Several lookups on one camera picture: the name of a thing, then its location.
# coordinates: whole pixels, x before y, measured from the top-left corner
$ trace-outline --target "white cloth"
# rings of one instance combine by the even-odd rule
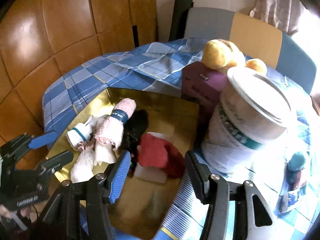
[[[111,144],[101,143],[96,141],[96,147],[94,149],[94,166],[97,164],[101,165],[102,163],[115,163],[117,161],[116,154],[112,150]]]
[[[93,177],[92,168],[94,151],[85,149],[78,157],[75,165],[70,171],[70,178],[73,183],[87,181]]]
[[[109,115],[107,114],[101,117],[93,117],[93,115],[90,115],[89,119],[85,123],[78,123],[75,128],[83,135],[86,140],[89,140],[91,134],[96,131],[97,126],[100,126],[108,116]],[[66,137],[71,147],[75,150],[78,150],[78,143],[84,141],[84,139],[76,130],[68,131]]]

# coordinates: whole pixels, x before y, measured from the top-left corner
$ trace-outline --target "pink towel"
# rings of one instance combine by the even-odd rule
[[[136,109],[136,102],[130,98],[122,99],[112,110],[111,115],[100,125],[95,134],[97,141],[114,145],[114,151],[121,145],[123,125]]]

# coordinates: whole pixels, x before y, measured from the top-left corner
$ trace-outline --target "teal object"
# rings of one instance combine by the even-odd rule
[[[309,155],[307,152],[296,152],[288,162],[288,170],[297,172],[305,168]]]
[[[85,142],[87,141],[87,139],[84,137],[84,135],[77,128],[74,127],[71,130],[75,130]]]

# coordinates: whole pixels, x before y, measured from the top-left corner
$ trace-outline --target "tub lid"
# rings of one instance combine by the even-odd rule
[[[285,95],[268,78],[247,67],[232,67],[228,79],[236,91],[259,113],[281,126],[291,117]]]

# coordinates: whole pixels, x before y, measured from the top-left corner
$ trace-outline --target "plush ear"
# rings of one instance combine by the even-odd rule
[[[268,71],[266,64],[258,58],[249,59],[246,62],[246,67],[254,69],[262,75],[266,75]]]
[[[208,41],[204,47],[202,63],[211,69],[225,67],[232,59],[230,47],[220,40]]]
[[[232,52],[231,60],[227,64],[228,68],[235,67],[235,66],[245,67],[244,55],[238,49],[238,47],[234,43],[232,43],[231,41],[226,41],[226,40],[220,40],[220,41],[223,42],[224,44],[226,44],[230,48],[230,50]]]

